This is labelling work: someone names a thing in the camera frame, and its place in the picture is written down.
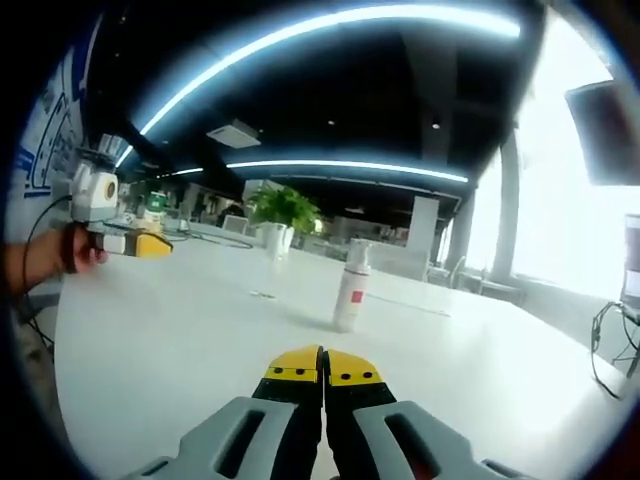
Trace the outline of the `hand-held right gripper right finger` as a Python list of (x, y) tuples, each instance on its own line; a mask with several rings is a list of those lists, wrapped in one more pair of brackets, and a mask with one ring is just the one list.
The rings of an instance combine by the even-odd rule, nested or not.
[(474, 458), (470, 441), (413, 401), (399, 401), (367, 360), (323, 353), (328, 445), (340, 479), (527, 479)]

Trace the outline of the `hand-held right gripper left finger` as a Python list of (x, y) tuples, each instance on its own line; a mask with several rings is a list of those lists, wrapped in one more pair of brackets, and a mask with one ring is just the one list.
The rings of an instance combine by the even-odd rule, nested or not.
[(323, 348), (271, 361), (249, 397), (236, 397), (127, 479), (309, 479), (322, 436)]

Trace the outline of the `person's left hand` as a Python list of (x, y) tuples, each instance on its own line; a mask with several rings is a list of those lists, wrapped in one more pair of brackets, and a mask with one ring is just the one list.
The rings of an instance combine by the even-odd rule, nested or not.
[(69, 223), (62, 230), (60, 259), (64, 273), (76, 274), (104, 264), (108, 254), (95, 244), (82, 224)]

